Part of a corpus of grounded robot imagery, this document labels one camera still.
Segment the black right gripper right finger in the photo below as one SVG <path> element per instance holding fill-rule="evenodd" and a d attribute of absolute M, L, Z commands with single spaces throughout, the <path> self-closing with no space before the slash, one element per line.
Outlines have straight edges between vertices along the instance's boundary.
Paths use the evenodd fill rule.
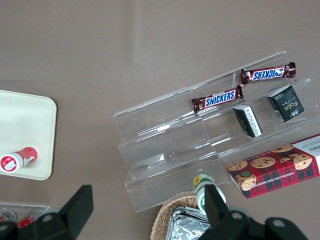
<path fill-rule="evenodd" d="M 201 240 L 263 240 L 264 226 L 241 209 L 229 209 L 213 185 L 206 185 L 205 212 L 210 223 Z"/>

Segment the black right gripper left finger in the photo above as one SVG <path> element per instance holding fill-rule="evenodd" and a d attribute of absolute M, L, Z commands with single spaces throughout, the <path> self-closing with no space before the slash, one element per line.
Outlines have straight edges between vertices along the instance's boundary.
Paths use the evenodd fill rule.
<path fill-rule="evenodd" d="M 91 185 L 82 185 L 58 211 L 41 215 L 18 231 L 19 240 L 75 240 L 94 209 Z"/>

